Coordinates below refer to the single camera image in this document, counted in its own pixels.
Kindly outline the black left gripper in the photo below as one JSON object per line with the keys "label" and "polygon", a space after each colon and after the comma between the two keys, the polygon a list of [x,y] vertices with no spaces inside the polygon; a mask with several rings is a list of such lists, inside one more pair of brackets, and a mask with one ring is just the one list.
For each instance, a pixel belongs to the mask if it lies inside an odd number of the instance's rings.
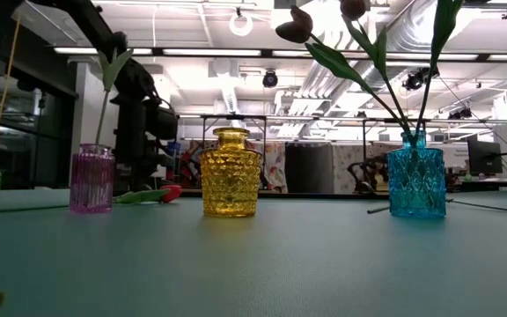
{"label": "black left gripper", "polygon": [[[118,189],[142,189],[144,183],[143,162],[146,150],[143,145],[146,134],[160,140],[172,140],[177,136],[178,117],[165,100],[136,101],[128,95],[113,98],[119,107],[115,134],[116,187]],[[124,148],[135,148],[132,152]]]}

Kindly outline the black artificial tulip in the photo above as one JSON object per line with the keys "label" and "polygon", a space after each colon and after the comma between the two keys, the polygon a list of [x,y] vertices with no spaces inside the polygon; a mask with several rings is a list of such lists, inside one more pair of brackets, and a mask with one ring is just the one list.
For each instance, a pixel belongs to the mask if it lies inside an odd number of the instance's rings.
{"label": "black artificial tulip", "polygon": [[99,125],[96,133],[95,138],[95,144],[100,145],[100,137],[101,137],[101,131],[103,127],[103,121],[107,109],[107,101],[109,97],[109,93],[112,90],[112,87],[114,85],[114,82],[116,78],[118,77],[118,74],[120,73],[121,69],[124,67],[125,63],[129,60],[129,58],[133,55],[134,50],[128,49],[125,52],[121,53],[120,55],[116,54],[116,49],[114,49],[114,52],[112,54],[112,59],[108,60],[107,56],[104,52],[99,51],[98,57],[99,57],[99,66],[102,70],[102,84],[103,84],[103,90],[105,92],[102,106],[100,110],[99,115]]}

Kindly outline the dark red artificial tulip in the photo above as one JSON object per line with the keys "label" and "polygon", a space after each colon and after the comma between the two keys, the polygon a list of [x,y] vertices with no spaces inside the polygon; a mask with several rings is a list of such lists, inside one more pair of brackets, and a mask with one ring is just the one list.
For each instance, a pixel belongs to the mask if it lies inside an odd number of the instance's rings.
{"label": "dark red artificial tulip", "polygon": [[282,23],[276,28],[276,34],[280,38],[304,44],[313,59],[330,70],[335,77],[349,79],[358,85],[367,84],[362,76],[349,65],[348,60],[340,51],[330,48],[312,33],[313,21],[309,13],[292,5],[290,15],[292,21]]}
{"label": "dark red artificial tulip", "polygon": [[457,24],[457,15],[464,0],[437,0],[437,8],[433,25],[433,36],[430,45],[430,69],[428,72],[428,80],[422,98],[422,104],[416,124],[416,132],[421,130],[423,124],[424,112],[430,92],[430,81],[437,69],[437,62],[442,50],[449,40],[452,32]]}
{"label": "dark red artificial tulip", "polygon": [[370,7],[368,0],[339,0],[342,18],[351,37],[367,53],[373,62],[375,70],[383,79],[387,90],[389,91],[396,110],[396,114],[367,84],[360,84],[360,87],[366,90],[379,104],[393,117],[393,119],[402,127],[407,134],[410,133],[408,119],[405,117],[400,103],[395,96],[395,92],[387,76],[386,67],[386,29],[383,28],[377,35],[375,41],[371,41],[369,35],[359,23],[359,19],[367,12]]}

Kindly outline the black monitor on arm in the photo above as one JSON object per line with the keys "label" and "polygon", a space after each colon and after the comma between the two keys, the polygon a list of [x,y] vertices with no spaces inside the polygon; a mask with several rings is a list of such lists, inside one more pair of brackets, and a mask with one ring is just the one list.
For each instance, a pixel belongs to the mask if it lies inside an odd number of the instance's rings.
{"label": "black monitor on arm", "polygon": [[468,140],[467,148],[471,174],[495,175],[503,172],[500,144]]}

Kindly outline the pink ribbed glass vase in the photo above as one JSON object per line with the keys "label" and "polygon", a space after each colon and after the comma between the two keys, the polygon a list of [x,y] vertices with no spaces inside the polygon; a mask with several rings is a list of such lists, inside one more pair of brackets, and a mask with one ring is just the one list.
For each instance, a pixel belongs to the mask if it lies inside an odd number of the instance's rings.
{"label": "pink ribbed glass vase", "polygon": [[112,210],[115,161],[110,147],[81,144],[72,156],[70,211],[99,214]]}

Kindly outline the yellow diamond-cut glass vase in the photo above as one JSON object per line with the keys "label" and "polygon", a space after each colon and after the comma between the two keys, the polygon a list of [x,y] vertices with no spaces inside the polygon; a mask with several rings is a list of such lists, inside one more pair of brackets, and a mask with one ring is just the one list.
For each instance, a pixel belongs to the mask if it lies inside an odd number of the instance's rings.
{"label": "yellow diamond-cut glass vase", "polygon": [[262,155],[246,147],[246,129],[218,128],[214,135],[217,148],[201,154],[203,213],[252,217],[257,209]]}

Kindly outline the blue diamond-cut glass vase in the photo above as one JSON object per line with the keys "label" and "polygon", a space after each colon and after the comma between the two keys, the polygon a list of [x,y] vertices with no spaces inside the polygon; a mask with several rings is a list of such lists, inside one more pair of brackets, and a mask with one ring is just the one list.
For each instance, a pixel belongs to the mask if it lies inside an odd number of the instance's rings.
{"label": "blue diamond-cut glass vase", "polygon": [[403,132],[402,147],[387,154],[389,210],[395,217],[446,216],[444,153],[426,146],[426,133]]}

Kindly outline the blue storage bin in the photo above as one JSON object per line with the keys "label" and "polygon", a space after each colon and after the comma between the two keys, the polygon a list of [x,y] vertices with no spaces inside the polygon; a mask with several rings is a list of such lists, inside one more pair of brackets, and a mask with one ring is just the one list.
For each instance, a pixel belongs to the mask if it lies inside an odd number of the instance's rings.
{"label": "blue storage bin", "polygon": [[169,155],[173,158],[173,169],[176,169],[180,164],[180,143],[176,140],[167,143],[167,150]]}

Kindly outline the black equipment rack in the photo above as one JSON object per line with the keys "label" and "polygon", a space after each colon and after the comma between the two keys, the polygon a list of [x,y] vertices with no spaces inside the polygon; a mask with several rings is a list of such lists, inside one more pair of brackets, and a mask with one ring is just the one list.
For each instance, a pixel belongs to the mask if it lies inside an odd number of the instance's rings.
{"label": "black equipment rack", "polygon": [[[7,62],[14,29],[2,38]],[[0,77],[0,99],[4,90]],[[4,189],[63,188],[68,183],[76,67],[21,26],[0,124]]]}

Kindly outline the long ceiling light bar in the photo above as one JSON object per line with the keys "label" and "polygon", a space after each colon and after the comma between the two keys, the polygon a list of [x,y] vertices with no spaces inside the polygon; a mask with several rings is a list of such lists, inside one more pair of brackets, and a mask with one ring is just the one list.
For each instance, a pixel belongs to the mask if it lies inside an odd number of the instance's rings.
{"label": "long ceiling light bar", "polygon": [[[95,48],[54,47],[60,55],[96,55]],[[344,50],[342,55],[350,60],[367,60],[364,51]],[[305,49],[239,49],[239,48],[134,48],[136,56],[169,56],[169,57],[238,57],[238,58],[294,58],[308,59],[310,54]],[[417,52],[387,52],[389,61],[428,61],[430,54]],[[439,56],[442,63],[507,63],[504,53],[442,53]]]}

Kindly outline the floral patterned curtain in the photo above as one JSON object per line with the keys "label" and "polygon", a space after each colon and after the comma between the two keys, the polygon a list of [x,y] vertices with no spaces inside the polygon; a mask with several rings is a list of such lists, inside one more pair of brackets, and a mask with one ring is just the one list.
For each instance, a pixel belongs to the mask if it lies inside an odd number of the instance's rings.
{"label": "floral patterned curtain", "polygon": [[265,145],[265,177],[270,190],[288,192],[285,175],[285,143],[271,142]]}

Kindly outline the yellow stick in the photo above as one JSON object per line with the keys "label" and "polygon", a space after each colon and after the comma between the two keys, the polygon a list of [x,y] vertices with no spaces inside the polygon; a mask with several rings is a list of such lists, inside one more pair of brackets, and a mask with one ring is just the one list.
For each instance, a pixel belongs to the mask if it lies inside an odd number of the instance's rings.
{"label": "yellow stick", "polygon": [[16,46],[17,46],[17,41],[18,41],[18,32],[20,29],[20,22],[21,22],[21,14],[17,14],[16,19],[15,19],[15,29],[14,29],[12,43],[11,43],[11,51],[10,51],[9,59],[7,62],[7,68],[6,68],[6,72],[5,72],[5,76],[4,76],[4,90],[3,90],[2,98],[0,99],[0,124],[2,121],[4,106],[5,106],[5,103],[7,100],[8,89],[9,89],[10,82],[11,82],[11,70],[12,70],[15,52],[16,52]]}

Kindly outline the teal table mat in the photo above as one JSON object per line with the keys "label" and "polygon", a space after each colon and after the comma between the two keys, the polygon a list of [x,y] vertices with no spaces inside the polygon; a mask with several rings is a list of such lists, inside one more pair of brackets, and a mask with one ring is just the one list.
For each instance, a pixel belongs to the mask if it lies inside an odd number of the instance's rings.
{"label": "teal table mat", "polygon": [[382,202],[198,198],[76,215],[64,193],[0,192],[0,317],[507,317],[507,191],[442,219]]}

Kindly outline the black cabinet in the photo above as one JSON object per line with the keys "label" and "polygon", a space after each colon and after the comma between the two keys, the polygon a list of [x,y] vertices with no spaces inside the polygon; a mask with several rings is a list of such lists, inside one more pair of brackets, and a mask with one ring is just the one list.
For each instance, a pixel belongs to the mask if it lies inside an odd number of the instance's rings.
{"label": "black cabinet", "polygon": [[287,143],[285,178],[290,193],[333,194],[332,146]]}

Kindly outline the silver ceiling duct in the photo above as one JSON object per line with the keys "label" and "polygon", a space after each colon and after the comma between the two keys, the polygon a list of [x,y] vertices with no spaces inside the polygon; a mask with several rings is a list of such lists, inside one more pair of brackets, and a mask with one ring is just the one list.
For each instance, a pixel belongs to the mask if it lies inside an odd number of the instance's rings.
{"label": "silver ceiling duct", "polygon": [[[404,9],[401,17],[388,28],[387,51],[429,53],[436,8],[437,0],[415,0],[408,9]],[[463,17],[458,16],[456,26],[449,39],[461,33],[470,23],[459,21],[460,18]],[[371,88],[379,89],[385,86],[383,79],[374,67],[362,74],[362,78]]]}

